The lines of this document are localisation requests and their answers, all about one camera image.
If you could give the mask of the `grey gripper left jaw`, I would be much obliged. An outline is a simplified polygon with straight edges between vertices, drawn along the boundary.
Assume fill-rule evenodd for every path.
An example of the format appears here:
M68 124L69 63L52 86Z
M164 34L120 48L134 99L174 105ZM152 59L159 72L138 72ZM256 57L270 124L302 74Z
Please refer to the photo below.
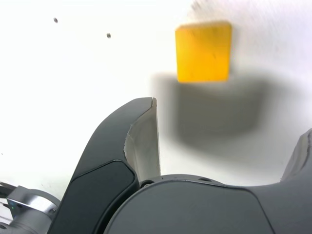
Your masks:
M51 234L101 234L140 183L160 175L155 98L136 98L94 131L50 226Z

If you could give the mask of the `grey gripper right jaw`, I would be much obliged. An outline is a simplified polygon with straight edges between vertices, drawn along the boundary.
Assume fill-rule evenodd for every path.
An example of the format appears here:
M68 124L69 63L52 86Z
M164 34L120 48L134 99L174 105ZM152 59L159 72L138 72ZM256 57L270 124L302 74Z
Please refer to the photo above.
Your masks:
M280 182L237 187L167 180L127 199L107 234L309 234L312 133L303 134Z

